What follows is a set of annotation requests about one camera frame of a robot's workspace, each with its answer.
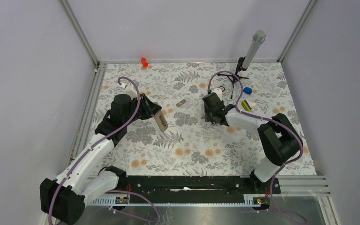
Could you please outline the white remote control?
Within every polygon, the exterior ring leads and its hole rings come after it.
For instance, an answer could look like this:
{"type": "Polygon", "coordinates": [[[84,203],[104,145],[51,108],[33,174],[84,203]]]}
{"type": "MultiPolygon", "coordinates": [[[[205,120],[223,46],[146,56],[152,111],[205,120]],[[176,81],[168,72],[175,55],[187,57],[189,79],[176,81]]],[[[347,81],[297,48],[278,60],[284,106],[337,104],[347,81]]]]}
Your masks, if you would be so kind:
{"type": "Polygon", "coordinates": [[[157,113],[154,115],[154,119],[158,125],[158,128],[161,132],[165,132],[168,129],[168,123],[165,119],[164,114],[161,110],[158,110],[157,113]]]}

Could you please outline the grey battery compartment cover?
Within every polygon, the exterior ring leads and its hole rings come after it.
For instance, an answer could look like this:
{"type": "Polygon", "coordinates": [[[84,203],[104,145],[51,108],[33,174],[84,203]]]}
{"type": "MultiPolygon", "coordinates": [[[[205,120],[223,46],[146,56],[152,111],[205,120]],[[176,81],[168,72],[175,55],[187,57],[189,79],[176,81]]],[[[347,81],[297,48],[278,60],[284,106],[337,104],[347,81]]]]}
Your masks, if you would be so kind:
{"type": "Polygon", "coordinates": [[[183,100],[179,101],[179,102],[176,104],[176,106],[177,106],[177,107],[181,107],[181,106],[184,105],[185,103],[186,103],[186,100],[183,99],[183,100]]]}

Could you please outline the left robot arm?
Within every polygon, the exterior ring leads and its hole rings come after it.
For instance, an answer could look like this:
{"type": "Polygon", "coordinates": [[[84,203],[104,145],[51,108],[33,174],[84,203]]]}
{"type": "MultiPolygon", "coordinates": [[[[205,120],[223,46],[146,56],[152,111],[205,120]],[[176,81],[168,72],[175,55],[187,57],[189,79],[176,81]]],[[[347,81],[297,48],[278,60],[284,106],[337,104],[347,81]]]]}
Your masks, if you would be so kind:
{"type": "Polygon", "coordinates": [[[127,127],[136,120],[148,120],[158,115],[162,107],[145,94],[132,97],[119,94],[95,129],[81,154],[55,179],[40,184],[41,210],[68,225],[82,216],[85,208],[109,190],[120,193],[127,186],[125,171],[111,166],[88,180],[94,167],[126,135],[127,127]]]}

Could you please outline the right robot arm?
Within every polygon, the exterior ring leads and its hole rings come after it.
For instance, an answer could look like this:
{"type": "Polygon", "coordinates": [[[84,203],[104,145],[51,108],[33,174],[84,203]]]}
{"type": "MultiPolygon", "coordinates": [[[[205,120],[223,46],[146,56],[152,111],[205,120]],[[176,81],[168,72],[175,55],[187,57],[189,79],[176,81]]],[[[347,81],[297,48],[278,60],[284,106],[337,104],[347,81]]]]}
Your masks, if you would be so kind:
{"type": "Polygon", "coordinates": [[[225,105],[214,92],[202,100],[207,122],[254,131],[259,136],[265,158],[252,173],[254,177],[250,180],[250,187],[254,192],[266,190],[268,180],[297,152],[302,152],[303,142],[284,114],[267,118],[241,111],[236,105],[225,105]]]}

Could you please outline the black microphone tripod stand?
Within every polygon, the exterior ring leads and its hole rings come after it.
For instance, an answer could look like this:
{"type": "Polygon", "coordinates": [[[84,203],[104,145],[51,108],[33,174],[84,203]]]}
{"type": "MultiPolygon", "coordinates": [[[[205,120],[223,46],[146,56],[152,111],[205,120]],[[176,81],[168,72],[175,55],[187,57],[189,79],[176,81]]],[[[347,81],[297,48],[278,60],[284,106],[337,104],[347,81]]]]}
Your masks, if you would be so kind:
{"type": "Polygon", "coordinates": [[[248,77],[240,76],[239,72],[246,71],[249,65],[247,65],[246,57],[240,57],[237,62],[235,73],[221,71],[218,73],[218,76],[225,76],[231,81],[231,95],[230,99],[233,99],[233,92],[236,83],[241,83],[241,79],[249,79],[248,77]]]}

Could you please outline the blue plastic cap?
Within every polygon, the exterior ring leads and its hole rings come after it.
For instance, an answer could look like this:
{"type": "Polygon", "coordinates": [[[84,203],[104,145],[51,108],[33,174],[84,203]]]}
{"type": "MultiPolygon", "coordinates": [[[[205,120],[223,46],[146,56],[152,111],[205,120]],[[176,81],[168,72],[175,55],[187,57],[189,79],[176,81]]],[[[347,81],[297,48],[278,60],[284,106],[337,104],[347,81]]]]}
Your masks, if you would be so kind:
{"type": "Polygon", "coordinates": [[[243,89],[243,92],[244,92],[245,94],[247,94],[247,95],[251,95],[251,94],[253,93],[253,89],[250,88],[250,87],[245,87],[245,88],[243,89]]]}

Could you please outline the floral patterned table mat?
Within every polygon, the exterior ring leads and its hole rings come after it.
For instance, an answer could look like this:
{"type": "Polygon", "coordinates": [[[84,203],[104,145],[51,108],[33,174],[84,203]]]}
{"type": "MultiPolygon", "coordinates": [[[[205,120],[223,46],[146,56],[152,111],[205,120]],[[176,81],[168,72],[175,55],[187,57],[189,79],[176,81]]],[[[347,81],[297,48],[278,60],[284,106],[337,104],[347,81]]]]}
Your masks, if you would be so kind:
{"type": "Polygon", "coordinates": [[[218,71],[234,71],[235,63],[109,64],[105,70],[90,134],[102,120],[115,95],[123,89],[118,78],[139,82],[139,90],[162,107],[168,129],[154,119],[128,127],[117,147],[98,162],[92,174],[113,165],[129,175],[249,175],[263,160],[259,137],[239,127],[212,125],[204,120],[203,96],[209,86],[224,87],[225,104],[234,104],[242,87],[253,89],[243,99],[256,103],[253,112],[271,117],[283,113],[300,136],[303,131],[280,63],[252,63],[234,87],[218,71]],[[181,107],[176,104],[185,99],[181,107]]]}

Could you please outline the red plastic block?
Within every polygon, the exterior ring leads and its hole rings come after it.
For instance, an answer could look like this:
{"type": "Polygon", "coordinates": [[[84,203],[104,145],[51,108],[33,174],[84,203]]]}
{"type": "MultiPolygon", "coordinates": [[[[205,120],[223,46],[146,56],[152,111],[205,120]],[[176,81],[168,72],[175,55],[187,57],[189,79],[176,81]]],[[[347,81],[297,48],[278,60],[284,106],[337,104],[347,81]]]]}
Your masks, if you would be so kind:
{"type": "Polygon", "coordinates": [[[149,63],[148,63],[148,61],[146,60],[145,57],[142,57],[142,58],[141,58],[141,63],[142,63],[142,66],[143,66],[144,68],[147,68],[147,67],[149,66],[149,63]]]}

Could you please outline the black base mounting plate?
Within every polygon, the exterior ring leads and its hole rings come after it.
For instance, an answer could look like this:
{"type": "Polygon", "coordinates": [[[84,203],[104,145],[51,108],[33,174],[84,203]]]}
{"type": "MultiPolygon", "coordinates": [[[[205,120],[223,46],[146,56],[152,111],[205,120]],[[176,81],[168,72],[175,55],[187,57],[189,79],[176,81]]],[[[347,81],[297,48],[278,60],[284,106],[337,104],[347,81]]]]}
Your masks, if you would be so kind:
{"type": "Polygon", "coordinates": [[[241,176],[127,176],[120,178],[115,190],[139,194],[144,198],[150,193],[179,191],[215,191],[228,194],[244,194],[267,197],[278,195],[281,188],[278,179],[261,183],[257,178],[241,176]]]}

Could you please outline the grey microphone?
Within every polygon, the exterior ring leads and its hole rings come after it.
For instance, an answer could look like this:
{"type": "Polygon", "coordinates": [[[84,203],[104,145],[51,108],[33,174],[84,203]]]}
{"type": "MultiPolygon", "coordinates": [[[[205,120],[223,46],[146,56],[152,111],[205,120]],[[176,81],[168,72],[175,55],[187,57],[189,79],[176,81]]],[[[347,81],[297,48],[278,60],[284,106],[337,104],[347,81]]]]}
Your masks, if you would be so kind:
{"type": "Polygon", "coordinates": [[[258,30],[252,38],[251,46],[244,58],[244,61],[242,62],[241,69],[243,71],[247,70],[249,67],[252,59],[254,58],[255,54],[257,53],[259,47],[266,39],[266,32],[263,30],[258,30]]]}

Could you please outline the aluminium frame rail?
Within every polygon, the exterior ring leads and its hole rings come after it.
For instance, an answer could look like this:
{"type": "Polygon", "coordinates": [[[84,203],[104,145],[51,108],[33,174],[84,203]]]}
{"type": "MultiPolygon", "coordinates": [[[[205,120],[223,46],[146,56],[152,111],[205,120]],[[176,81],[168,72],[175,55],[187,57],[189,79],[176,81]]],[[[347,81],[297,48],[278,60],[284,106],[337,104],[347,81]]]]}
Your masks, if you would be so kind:
{"type": "Polygon", "coordinates": [[[63,171],[93,62],[56,0],[0,1],[0,225],[37,225],[63,171]]]}

